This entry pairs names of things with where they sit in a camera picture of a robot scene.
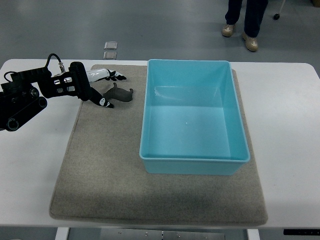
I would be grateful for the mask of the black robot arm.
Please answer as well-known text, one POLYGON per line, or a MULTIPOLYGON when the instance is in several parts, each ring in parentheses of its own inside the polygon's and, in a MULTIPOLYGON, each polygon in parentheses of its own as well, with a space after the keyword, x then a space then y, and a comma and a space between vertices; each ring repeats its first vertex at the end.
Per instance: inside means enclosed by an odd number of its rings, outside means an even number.
POLYGON ((25 71, 8 71, 3 77, 6 83, 2 83, 0 92, 0 129, 14 132, 30 121, 38 113, 44 110, 47 99, 40 96, 40 91, 33 83, 49 80, 52 73, 48 66, 52 57, 58 60, 62 73, 65 67, 60 57, 51 53, 44 67, 34 68, 25 71))

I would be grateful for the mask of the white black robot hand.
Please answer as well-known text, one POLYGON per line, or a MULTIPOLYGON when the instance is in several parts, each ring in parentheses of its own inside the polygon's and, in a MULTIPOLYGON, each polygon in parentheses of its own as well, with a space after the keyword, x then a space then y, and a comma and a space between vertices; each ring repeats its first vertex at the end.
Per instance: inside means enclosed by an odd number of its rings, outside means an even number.
POLYGON ((91 87, 91 83, 100 80, 122 81, 127 79, 123 74, 106 68, 86 71, 84 65, 78 61, 70 64, 69 71, 65 70, 62 62, 59 63, 59 68, 61 73, 52 78, 51 98, 76 96, 84 102, 91 101, 95 105, 105 108, 113 108, 114 105, 91 87))

